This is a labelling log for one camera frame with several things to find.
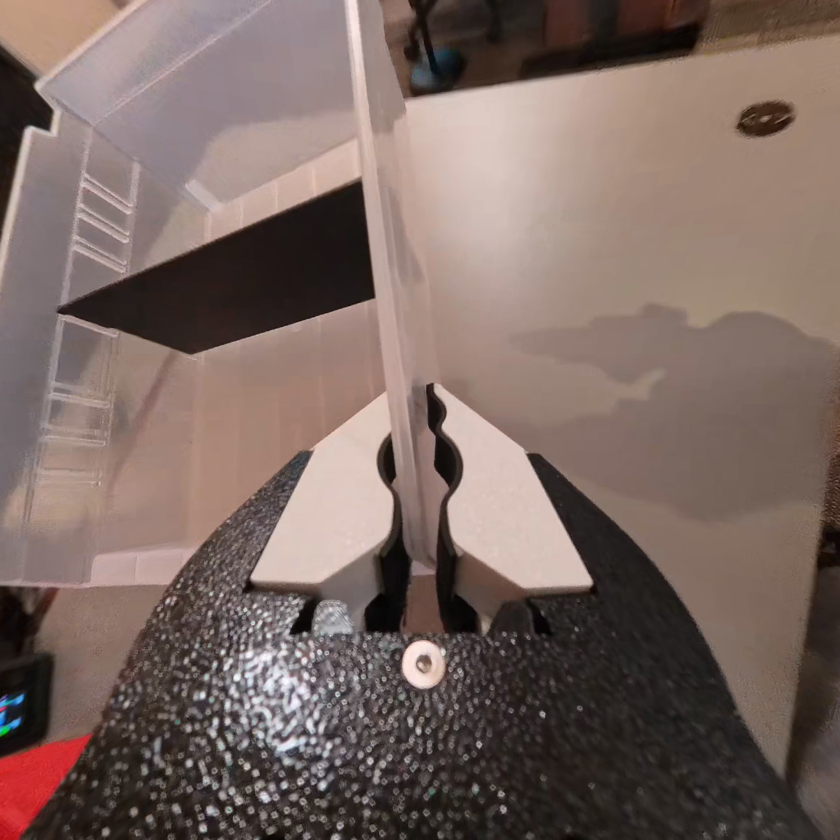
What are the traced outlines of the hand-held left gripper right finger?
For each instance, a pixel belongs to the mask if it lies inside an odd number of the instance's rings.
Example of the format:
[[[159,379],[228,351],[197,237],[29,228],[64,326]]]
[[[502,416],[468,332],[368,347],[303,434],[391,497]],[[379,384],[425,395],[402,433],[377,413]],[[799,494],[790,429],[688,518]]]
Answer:
[[[427,422],[445,485],[435,573],[444,630],[477,633],[505,604],[590,593],[592,576],[526,450],[439,384],[427,386]]]

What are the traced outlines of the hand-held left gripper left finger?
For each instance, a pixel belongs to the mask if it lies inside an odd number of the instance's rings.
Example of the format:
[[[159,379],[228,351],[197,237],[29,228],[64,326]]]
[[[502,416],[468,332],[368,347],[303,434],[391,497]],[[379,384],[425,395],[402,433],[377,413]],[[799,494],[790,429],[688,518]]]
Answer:
[[[346,605],[354,627],[402,629],[411,561],[386,395],[315,445],[249,584]]]

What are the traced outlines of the clear plastic bin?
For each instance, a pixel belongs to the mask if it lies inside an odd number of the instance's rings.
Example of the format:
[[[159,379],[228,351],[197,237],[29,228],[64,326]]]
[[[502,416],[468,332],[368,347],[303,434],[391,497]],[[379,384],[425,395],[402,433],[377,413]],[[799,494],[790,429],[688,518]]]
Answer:
[[[408,397],[436,360],[385,32],[382,2],[133,2],[2,82],[2,584],[166,581],[384,391],[413,496]],[[195,355],[58,314],[355,180],[370,301]]]

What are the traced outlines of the red plastic bin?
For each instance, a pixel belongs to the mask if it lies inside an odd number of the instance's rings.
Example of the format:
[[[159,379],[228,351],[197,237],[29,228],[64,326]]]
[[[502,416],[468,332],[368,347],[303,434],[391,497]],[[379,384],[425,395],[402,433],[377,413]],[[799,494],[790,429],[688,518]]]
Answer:
[[[1,759],[1,838],[19,839],[88,745],[91,735]]]

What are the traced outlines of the black bin divider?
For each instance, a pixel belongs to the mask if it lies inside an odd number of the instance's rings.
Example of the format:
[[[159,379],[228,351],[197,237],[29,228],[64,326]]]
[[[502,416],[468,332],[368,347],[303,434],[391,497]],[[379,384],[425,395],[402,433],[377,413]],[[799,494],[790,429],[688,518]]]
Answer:
[[[69,301],[58,314],[195,355],[374,297],[355,180]]]

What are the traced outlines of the round desk grommet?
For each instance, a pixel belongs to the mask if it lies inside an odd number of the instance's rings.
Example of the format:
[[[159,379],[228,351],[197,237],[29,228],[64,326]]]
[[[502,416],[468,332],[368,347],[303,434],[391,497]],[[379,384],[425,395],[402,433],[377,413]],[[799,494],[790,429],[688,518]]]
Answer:
[[[795,106],[790,102],[760,101],[740,112],[736,131],[753,139],[770,137],[790,128],[795,118]]]

